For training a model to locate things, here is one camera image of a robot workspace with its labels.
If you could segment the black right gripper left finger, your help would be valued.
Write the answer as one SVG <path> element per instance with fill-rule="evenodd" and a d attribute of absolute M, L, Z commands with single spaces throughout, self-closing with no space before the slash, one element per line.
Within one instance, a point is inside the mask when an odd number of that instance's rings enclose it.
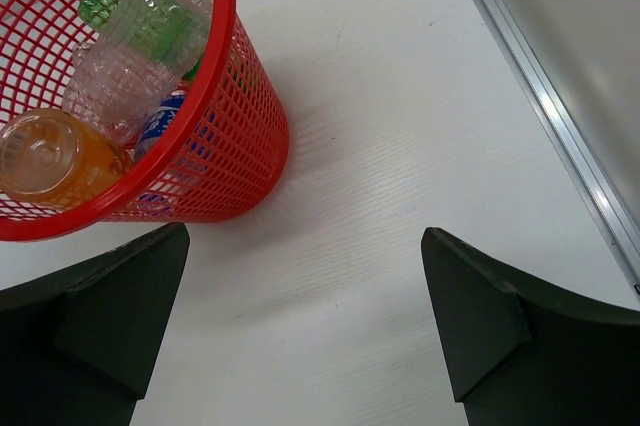
<path fill-rule="evenodd" d="M 170 223 L 1 292 L 1 422 L 127 425 L 147 393 L 190 245 Z"/>

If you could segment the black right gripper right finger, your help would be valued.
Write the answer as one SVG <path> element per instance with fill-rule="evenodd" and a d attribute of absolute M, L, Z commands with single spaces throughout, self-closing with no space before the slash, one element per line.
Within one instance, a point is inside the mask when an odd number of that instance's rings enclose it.
<path fill-rule="evenodd" d="M 639 314 L 498 261 L 440 228 L 421 251 L 471 425 L 636 425 Z"/>

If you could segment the orange juice bottle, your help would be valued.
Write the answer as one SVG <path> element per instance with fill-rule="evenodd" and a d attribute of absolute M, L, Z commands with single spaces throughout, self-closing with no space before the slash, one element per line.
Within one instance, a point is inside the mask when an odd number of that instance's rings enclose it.
<path fill-rule="evenodd" d="M 73 209 L 132 167 L 123 147 L 58 109 L 22 113 L 1 129 L 1 191 L 15 201 Z"/>

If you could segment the blue label water bottle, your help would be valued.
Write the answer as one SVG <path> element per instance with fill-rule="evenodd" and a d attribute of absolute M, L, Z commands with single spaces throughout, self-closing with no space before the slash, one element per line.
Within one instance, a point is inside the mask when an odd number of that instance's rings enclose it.
<path fill-rule="evenodd" d="M 181 80 L 147 118 L 133 150 L 135 163 L 139 163 L 166 132 L 177 116 L 190 89 L 191 85 Z M 169 170 L 161 185 L 138 198 L 138 210 L 151 217 L 168 214 L 190 187 L 195 188 L 200 185 L 203 181 L 202 175 L 210 169 L 210 165 L 205 160 L 211 156 L 212 150 L 194 140 L 189 140 L 186 146 L 189 152 L 200 158 L 200 161 L 185 156 L 179 157 L 176 160 L 176 167 Z"/>

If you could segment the large clear plastic bottle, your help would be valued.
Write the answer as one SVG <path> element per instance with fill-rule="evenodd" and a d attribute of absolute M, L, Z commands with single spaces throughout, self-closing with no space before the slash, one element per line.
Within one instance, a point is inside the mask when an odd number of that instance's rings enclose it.
<path fill-rule="evenodd" d="M 64 112 L 124 145 L 202 57 L 213 0 L 121 0 L 74 67 Z"/>

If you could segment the green plastic soda bottle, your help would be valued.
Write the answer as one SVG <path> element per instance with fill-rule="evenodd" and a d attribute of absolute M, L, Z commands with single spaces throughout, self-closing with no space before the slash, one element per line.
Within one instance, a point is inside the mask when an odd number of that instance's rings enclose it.
<path fill-rule="evenodd" d="M 191 82 L 201 65 L 213 0 L 80 0 L 78 15 L 99 34 L 96 65 Z"/>

